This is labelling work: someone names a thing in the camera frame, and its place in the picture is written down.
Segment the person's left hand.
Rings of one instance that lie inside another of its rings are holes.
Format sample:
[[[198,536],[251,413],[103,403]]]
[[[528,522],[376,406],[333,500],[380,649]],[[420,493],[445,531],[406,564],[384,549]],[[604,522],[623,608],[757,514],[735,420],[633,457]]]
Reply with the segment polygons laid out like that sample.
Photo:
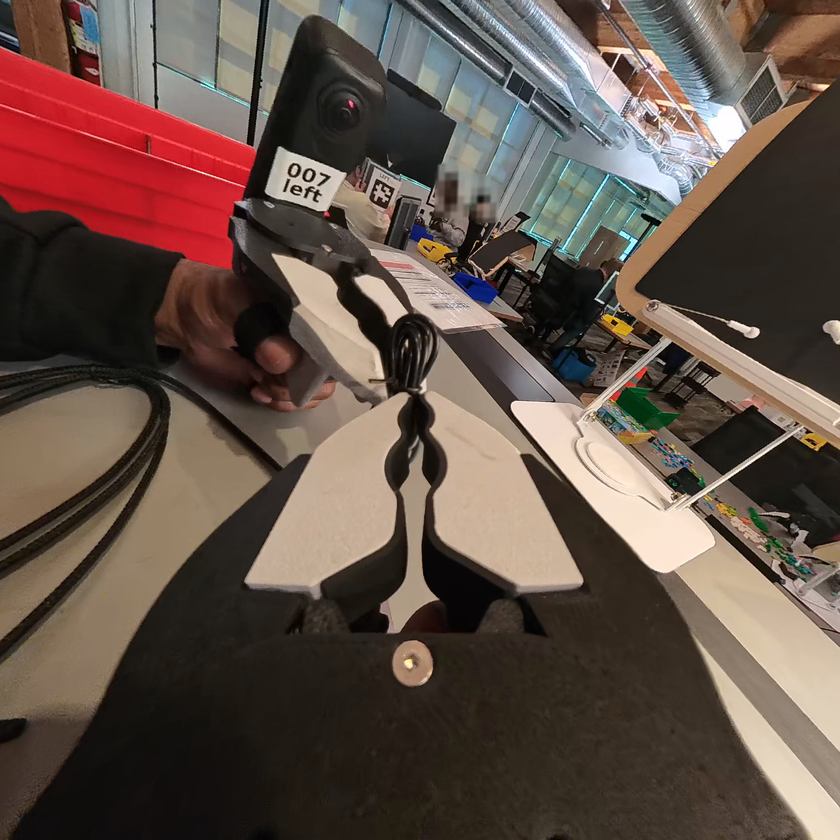
[[[231,270],[182,259],[154,318],[155,341],[179,351],[207,385],[247,392],[254,402],[278,413],[296,412],[288,375],[301,348],[286,334],[277,334],[263,340],[253,361],[235,350],[235,323],[255,303],[248,284]]]

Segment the small blue plastic bin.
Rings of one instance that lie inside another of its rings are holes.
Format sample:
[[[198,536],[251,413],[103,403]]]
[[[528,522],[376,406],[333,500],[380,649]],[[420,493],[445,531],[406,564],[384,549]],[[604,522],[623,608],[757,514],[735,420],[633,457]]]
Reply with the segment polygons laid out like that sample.
[[[498,289],[492,283],[468,272],[455,273],[452,281],[469,299],[481,305],[489,305],[498,297]]]

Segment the red plastic bin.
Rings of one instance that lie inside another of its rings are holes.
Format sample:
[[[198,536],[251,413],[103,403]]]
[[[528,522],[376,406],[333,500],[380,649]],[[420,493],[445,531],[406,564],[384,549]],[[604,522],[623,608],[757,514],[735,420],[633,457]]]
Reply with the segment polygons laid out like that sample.
[[[90,229],[230,267],[253,148],[1,50],[1,193]]]

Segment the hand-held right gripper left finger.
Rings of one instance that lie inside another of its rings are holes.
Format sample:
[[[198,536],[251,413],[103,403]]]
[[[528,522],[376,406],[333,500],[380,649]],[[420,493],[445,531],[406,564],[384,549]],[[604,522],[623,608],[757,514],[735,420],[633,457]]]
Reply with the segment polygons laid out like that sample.
[[[335,602],[346,617],[377,610],[407,562],[400,485],[408,473],[412,397],[399,393],[313,452],[245,577],[254,591]]]

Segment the person's left forearm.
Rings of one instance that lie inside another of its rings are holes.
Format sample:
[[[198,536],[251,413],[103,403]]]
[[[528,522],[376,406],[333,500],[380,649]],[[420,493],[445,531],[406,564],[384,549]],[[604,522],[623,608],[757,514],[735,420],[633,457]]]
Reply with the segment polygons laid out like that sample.
[[[183,255],[1,199],[1,360],[159,367],[154,319]]]

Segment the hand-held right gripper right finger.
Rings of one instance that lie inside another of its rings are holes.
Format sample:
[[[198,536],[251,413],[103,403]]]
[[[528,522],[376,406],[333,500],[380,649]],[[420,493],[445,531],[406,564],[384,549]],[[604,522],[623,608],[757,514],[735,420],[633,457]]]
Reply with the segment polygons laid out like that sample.
[[[420,397],[423,575],[452,617],[491,603],[577,592],[584,577],[550,501],[556,476],[446,397]]]

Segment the green plastic bin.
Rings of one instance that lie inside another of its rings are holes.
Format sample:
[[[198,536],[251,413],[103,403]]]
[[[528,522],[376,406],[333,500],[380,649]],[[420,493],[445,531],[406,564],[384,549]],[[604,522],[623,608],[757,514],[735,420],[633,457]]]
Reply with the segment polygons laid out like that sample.
[[[640,386],[626,386],[616,396],[616,404],[638,424],[652,432],[671,425],[680,413],[668,412],[648,397],[650,391]]]

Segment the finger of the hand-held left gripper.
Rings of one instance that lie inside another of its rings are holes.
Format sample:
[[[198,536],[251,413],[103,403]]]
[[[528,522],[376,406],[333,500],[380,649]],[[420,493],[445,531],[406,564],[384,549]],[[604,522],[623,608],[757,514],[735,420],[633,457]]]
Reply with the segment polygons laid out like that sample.
[[[364,314],[360,315],[360,319],[367,319],[378,329],[390,330],[400,319],[414,313],[404,289],[390,276],[356,274],[353,288],[359,301],[359,311]]]
[[[288,375],[290,398],[307,405],[323,383],[335,380],[371,405],[388,398],[385,358],[391,330],[378,329],[359,311],[350,278],[339,283],[326,271],[287,255],[274,255],[278,282],[292,301],[288,331],[303,352]]]

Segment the silver spiral air duct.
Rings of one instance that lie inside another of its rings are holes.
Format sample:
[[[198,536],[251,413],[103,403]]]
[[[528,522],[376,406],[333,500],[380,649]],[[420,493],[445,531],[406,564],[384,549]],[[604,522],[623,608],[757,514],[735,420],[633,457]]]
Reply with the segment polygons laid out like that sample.
[[[513,75],[532,88],[530,99],[519,101],[554,131],[561,141],[578,129],[571,80],[545,47],[513,21],[505,2],[399,1],[403,10],[453,47],[505,92],[513,93]]]
[[[748,62],[718,1],[622,1],[621,5],[697,109],[731,106]]]

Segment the red fire extinguisher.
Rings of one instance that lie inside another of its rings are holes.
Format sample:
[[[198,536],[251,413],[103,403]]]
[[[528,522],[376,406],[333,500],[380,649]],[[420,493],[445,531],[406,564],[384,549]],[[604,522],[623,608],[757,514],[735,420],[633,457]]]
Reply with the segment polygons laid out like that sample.
[[[103,88],[98,2],[62,1],[72,74]]]

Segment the printed marker board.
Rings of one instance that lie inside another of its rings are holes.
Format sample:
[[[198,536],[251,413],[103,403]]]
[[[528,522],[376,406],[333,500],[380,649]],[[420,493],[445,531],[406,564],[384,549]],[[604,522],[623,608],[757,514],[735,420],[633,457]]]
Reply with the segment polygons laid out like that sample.
[[[369,161],[364,171],[364,194],[371,204],[384,212],[393,207],[402,187],[402,177]]]

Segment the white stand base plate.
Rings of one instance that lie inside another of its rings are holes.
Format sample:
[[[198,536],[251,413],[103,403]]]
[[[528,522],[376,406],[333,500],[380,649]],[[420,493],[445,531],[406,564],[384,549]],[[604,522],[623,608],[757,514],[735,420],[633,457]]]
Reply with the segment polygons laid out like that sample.
[[[568,403],[513,402],[513,416],[595,512],[651,570],[666,574],[715,547],[705,519],[671,509],[670,488],[600,422]]]

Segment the pile of colourful toy bricks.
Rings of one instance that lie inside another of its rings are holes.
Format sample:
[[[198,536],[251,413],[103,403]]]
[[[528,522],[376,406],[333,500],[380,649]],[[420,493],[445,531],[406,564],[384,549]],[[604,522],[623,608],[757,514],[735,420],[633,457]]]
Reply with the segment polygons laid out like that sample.
[[[803,542],[801,529],[793,537],[781,531],[794,525],[790,516],[780,516],[776,511],[760,511],[754,505],[729,503],[729,483],[711,488],[716,481],[713,468],[699,464],[697,454],[690,454],[685,443],[675,445],[662,436],[663,428],[655,433],[637,423],[617,406],[614,398],[598,408],[595,416],[622,443],[645,450],[655,450],[660,461],[659,471],[664,482],[677,498],[700,493],[692,507],[707,524],[741,550],[759,571],[773,581],[783,578],[793,581],[797,591],[812,588],[821,575],[834,571],[834,567],[812,556]]]

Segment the black monitor screen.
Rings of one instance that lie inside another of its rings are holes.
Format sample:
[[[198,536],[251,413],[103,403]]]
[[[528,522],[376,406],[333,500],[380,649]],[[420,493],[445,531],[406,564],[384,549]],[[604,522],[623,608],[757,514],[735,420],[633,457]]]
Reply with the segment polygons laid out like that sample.
[[[439,100],[395,70],[386,72],[386,82],[380,145],[394,173],[433,187],[456,122]]]

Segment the dark board with wooden edge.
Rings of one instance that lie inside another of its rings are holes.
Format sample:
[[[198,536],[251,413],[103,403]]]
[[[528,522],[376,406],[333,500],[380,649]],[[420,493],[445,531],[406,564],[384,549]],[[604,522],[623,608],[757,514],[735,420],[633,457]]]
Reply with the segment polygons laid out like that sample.
[[[748,130],[626,262],[621,305],[838,446],[839,82]]]

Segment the white printed sheet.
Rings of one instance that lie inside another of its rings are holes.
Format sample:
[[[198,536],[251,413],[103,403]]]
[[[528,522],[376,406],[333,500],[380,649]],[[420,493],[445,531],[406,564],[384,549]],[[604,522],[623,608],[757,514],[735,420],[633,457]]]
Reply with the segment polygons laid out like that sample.
[[[373,248],[371,253],[402,286],[414,310],[442,333],[501,328],[501,321],[491,312],[413,257],[382,248]]]

